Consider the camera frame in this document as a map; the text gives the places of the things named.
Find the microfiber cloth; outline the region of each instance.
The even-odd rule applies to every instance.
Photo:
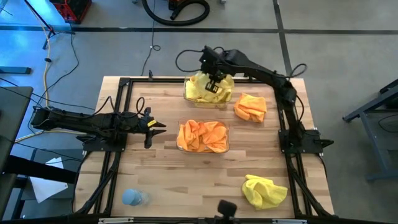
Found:
[[[234,105],[234,110],[236,115],[246,121],[251,119],[255,122],[262,122],[267,112],[266,99],[242,93]]]
[[[220,83],[216,83],[218,90],[212,93],[205,89],[210,82],[209,76],[203,72],[198,72],[185,83],[185,97],[188,100],[198,103],[225,103],[232,98],[232,88],[234,80],[231,75],[227,75]]]
[[[272,180],[255,175],[246,175],[246,179],[242,191],[256,209],[275,208],[285,200],[286,187],[276,186]]]
[[[177,145],[191,152],[225,152],[227,129],[218,121],[196,122],[188,120],[180,125]]]

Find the vacuum hose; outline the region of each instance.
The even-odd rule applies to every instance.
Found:
[[[181,12],[181,10],[183,8],[185,8],[185,6],[188,6],[190,4],[201,4],[205,8],[205,11],[203,12],[202,15],[200,15],[194,19],[190,19],[187,21],[173,21],[178,16],[178,14]],[[142,5],[144,6],[144,9],[148,13],[148,15],[151,18],[153,18],[153,20],[155,20],[156,22],[158,22],[160,24],[167,25],[167,26],[189,26],[192,24],[196,24],[196,23],[206,19],[206,17],[209,15],[209,12],[210,12],[210,6],[205,0],[185,0],[179,6],[177,6],[177,8],[174,10],[172,16],[170,16],[170,19],[172,21],[168,21],[168,20],[165,20],[165,19],[162,19],[162,18],[156,16],[153,13],[148,6],[147,0],[142,0]]]

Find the wooden table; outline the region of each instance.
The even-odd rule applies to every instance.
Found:
[[[116,99],[119,78],[104,77],[97,108],[108,96]],[[313,128],[304,80],[293,78],[291,82],[305,105],[303,123],[307,129]],[[279,119],[272,87],[237,84],[226,110],[196,108],[192,102],[183,99],[182,93],[182,83],[134,84],[130,110],[135,111],[137,99],[143,96],[145,107],[150,106],[153,117],[167,125],[167,132],[154,137],[150,149],[144,149],[143,135],[129,135],[119,166],[112,216],[213,217],[217,213],[218,202],[224,199],[238,206],[238,218],[293,218],[290,191],[279,207],[269,210],[255,210],[241,191],[246,174],[272,179],[275,184],[289,188],[285,158],[279,149]],[[268,112],[262,124],[244,121],[234,114],[233,105],[241,93],[266,99]],[[111,111],[108,104],[102,112]],[[215,119],[228,123],[230,150],[226,154],[182,153],[176,148],[181,118]],[[83,206],[98,185],[103,157],[104,152],[91,153],[82,165],[76,187],[76,210]],[[303,154],[302,157],[308,188],[323,207],[333,213],[321,161],[315,155]],[[121,198],[126,189],[141,189],[149,193],[150,204],[138,207],[124,205]],[[104,191],[101,210],[107,196],[108,188]],[[300,190],[298,197],[304,211]]]

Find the orange cloth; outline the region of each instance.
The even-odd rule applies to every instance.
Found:
[[[196,122],[188,120],[180,125],[177,145],[191,152],[225,152],[227,129],[218,121]]]
[[[234,105],[235,114],[246,121],[262,122],[267,112],[266,99],[242,93]]]

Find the concrete floor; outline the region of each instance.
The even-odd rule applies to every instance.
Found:
[[[278,28],[272,0],[228,0],[225,6],[216,0],[209,17],[195,28]],[[49,3],[31,0],[36,10],[55,26],[65,26],[62,18]],[[398,14],[395,0],[279,0],[285,29],[324,30],[397,30]],[[188,18],[202,9],[188,6],[180,15]],[[9,1],[0,13],[0,26],[37,26],[37,21],[22,0]],[[166,1],[157,1],[157,14],[167,17]],[[152,20],[141,4],[129,0],[96,0],[80,27],[150,27]],[[95,107],[102,77],[105,75],[139,75],[150,46],[148,32],[78,32],[74,46],[80,66],[50,91],[50,99]],[[41,49],[44,35],[39,31],[0,30],[0,65],[31,67],[30,75],[3,75],[18,85],[44,90],[42,75],[44,57]],[[314,123],[324,138],[335,140],[325,150],[328,183],[335,213],[344,218],[380,222],[398,222],[398,182],[382,180],[366,182],[366,174],[378,171],[371,144],[361,122],[346,124],[341,117],[377,95],[378,90],[398,76],[398,35],[294,35],[287,34],[287,50],[292,66],[306,63],[305,79]],[[183,49],[201,49],[204,45],[236,48],[263,66],[285,73],[284,58],[278,34],[251,33],[182,33],[157,32],[155,44],[162,47],[153,52],[146,67],[154,75],[184,75],[174,65],[175,56]],[[51,40],[52,67],[48,83],[67,73],[76,64],[70,46],[70,36],[60,34]],[[186,68],[199,66],[198,54],[181,58]],[[19,136],[29,134],[27,122],[30,105]],[[62,106],[66,110],[89,113],[88,110]],[[47,134],[32,138],[26,144],[47,149],[79,148],[80,142],[67,134]],[[13,154],[30,157],[31,150],[15,146]],[[46,211],[54,203],[63,209]],[[24,215],[44,217],[68,213],[68,200],[48,201],[37,208],[26,207]]]

